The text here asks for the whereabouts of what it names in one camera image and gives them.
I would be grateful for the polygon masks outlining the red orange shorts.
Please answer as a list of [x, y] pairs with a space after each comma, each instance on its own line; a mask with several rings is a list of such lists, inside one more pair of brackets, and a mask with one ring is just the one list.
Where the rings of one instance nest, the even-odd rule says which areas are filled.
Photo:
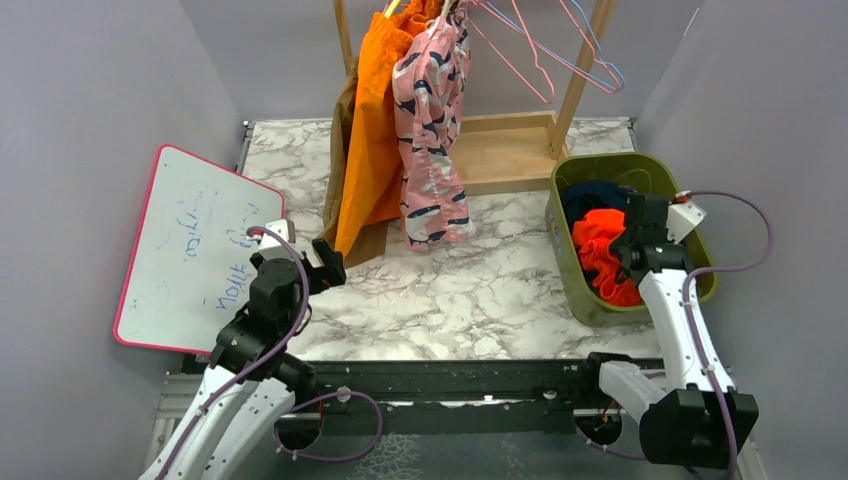
[[612, 243], [625, 231], [625, 214], [612, 208], [590, 210], [576, 221], [572, 241], [589, 285], [597, 296], [616, 307], [635, 307], [642, 303], [635, 284], [621, 273], [621, 260], [612, 252]]

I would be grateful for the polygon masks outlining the navy blue shorts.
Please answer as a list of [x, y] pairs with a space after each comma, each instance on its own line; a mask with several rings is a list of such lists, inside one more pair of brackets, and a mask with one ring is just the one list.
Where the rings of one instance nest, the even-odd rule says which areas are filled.
[[567, 186], [560, 194], [566, 225], [572, 229], [574, 224], [595, 209], [615, 209], [623, 211], [628, 195], [635, 189], [611, 181], [585, 181]]

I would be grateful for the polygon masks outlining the light blue wire hanger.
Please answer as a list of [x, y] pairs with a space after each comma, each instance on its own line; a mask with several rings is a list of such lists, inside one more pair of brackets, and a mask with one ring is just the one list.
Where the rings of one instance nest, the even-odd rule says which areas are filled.
[[[570, 70], [566, 63], [577, 60], [583, 40], [567, 17], [560, 1], [520, 1], [520, 7], [534, 40], [543, 52], [541, 60], [546, 55], [554, 64]], [[554, 82], [552, 66], [545, 62], [543, 65]], [[591, 73], [611, 82], [611, 78], [598, 65], [592, 67]]]

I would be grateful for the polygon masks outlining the pink wire hanger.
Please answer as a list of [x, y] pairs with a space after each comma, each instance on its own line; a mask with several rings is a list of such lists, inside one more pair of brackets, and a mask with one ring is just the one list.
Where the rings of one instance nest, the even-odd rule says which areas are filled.
[[472, 1], [470, 26], [482, 44], [536, 98], [550, 104], [556, 87], [543, 65], [543, 52], [534, 40], [520, 1]]
[[[583, 40], [577, 60], [566, 63], [572, 71], [567, 94], [571, 95], [574, 92], [580, 94], [587, 83], [606, 94], [620, 92], [625, 87], [626, 81], [617, 66], [603, 58], [601, 46], [601, 39], [615, 9], [616, 1], [596, 1], [590, 17], [585, 14], [585, 10], [578, 1], [560, 1], [560, 4]], [[591, 69], [594, 65], [600, 66], [611, 78], [611, 82], [593, 75]]]

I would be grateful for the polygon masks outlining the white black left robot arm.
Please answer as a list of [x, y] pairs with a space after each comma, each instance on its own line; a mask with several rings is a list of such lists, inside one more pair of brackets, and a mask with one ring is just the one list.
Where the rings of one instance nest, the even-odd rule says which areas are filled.
[[228, 479], [277, 419], [313, 401], [314, 370], [286, 347], [311, 313], [310, 296], [345, 283], [343, 256], [315, 239], [313, 266], [268, 228], [249, 231], [259, 250], [248, 300], [218, 333], [192, 403], [145, 479]]

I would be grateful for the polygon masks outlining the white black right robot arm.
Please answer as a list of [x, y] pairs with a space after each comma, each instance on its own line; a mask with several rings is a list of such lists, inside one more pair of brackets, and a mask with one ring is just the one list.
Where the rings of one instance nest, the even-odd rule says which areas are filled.
[[595, 352], [577, 393], [592, 407], [611, 399], [623, 408], [638, 426], [646, 461], [694, 476], [703, 468], [720, 470], [730, 479], [759, 408], [727, 373], [700, 310], [696, 279], [718, 269], [695, 267], [681, 242], [705, 217], [693, 196], [629, 194], [624, 231], [611, 245], [653, 321], [662, 375], [645, 373], [627, 355]]

